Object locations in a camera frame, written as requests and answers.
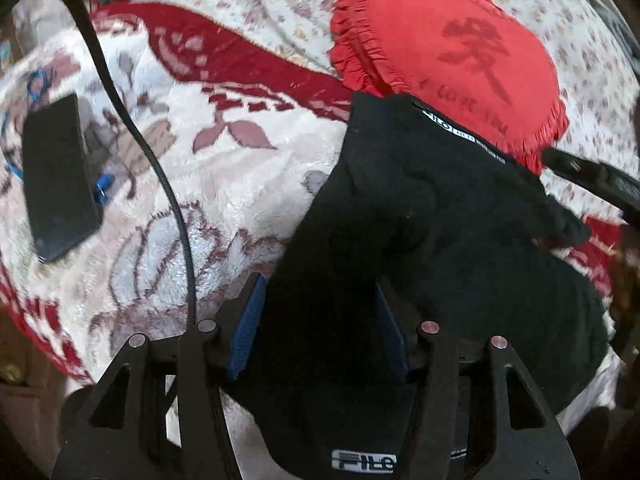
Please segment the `black pants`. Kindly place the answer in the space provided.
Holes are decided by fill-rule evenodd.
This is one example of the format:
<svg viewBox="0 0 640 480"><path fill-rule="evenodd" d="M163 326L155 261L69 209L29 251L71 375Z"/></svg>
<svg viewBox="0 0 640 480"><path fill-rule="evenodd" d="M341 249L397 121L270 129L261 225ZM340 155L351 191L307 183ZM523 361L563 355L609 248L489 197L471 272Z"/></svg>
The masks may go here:
<svg viewBox="0 0 640 480"><path fill-rule="evenodd" d="M506 337L553 413L606 350L602 300L550 252L589 229L540 181L412 96L358 93L340 158L266 289L241 380L294 476L335 451L392 454L414 387L398 316L470 341Z"/></svg>

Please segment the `black smartphone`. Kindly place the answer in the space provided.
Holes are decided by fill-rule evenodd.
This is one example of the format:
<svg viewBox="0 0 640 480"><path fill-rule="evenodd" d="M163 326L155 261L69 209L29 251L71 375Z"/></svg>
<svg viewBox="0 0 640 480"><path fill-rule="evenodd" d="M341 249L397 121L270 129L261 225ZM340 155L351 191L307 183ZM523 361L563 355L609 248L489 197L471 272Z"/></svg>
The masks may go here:
<svg viewBox="0 0 640 480"><path fill-rule="evenodd" d="M86 164L78 97L64 96L27 115L22 132L23 191L38 260L65 256L102 224Z"/></svg>

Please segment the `red heart ruffled pillow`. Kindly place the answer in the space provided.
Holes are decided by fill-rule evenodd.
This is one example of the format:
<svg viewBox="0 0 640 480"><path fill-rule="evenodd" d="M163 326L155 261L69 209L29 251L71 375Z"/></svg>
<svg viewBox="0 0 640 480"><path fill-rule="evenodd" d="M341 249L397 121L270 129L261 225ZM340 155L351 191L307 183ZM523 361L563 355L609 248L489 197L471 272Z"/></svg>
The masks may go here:
<svg viewBox="0 0 640 480"><path fill-rule="evenodd" d="M568 127L546 48L491 0L336 0L330 29L347 88L411 94L535 174Z"/></svg>

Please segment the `red white floral blanket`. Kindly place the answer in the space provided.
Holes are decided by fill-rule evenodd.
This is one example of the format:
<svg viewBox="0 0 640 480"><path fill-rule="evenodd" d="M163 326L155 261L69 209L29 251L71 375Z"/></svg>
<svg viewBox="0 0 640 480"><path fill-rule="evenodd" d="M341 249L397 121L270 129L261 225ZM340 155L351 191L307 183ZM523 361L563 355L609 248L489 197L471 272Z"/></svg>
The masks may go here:
<svg viewBox="0 0 640 480"><path fill-rule="evenodd" d="M93 388L131 336L179 336L250 274L268 284L340 158L358 93L163 3L115 3L57 36L9 79L1 135L23 169L27 115L77 96L102 224L40 262L23 177L3 171L2 307L64 375ZM299 478L271 457L247 408L246 364L220 390L240 478ZM564 436L619 371L608 343L587 387L552 412ZM402 437L392 454L335 451L337 471L318 479L396 479Z"/></svg>

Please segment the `small-flower bed sheet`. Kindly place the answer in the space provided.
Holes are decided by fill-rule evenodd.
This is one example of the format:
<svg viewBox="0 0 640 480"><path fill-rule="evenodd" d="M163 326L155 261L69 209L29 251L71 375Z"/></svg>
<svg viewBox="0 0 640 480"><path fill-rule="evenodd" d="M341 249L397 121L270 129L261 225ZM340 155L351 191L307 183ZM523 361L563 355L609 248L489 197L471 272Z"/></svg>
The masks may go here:
<svg viewBox="0 0 640 480"><path fill-rule="evenodd" d="M335 0L137 0L183 6L300 66L332 73ZM491 0L550 54L570 128L559 147L637 177L639 83L623 48L587 0Z"/></svg>

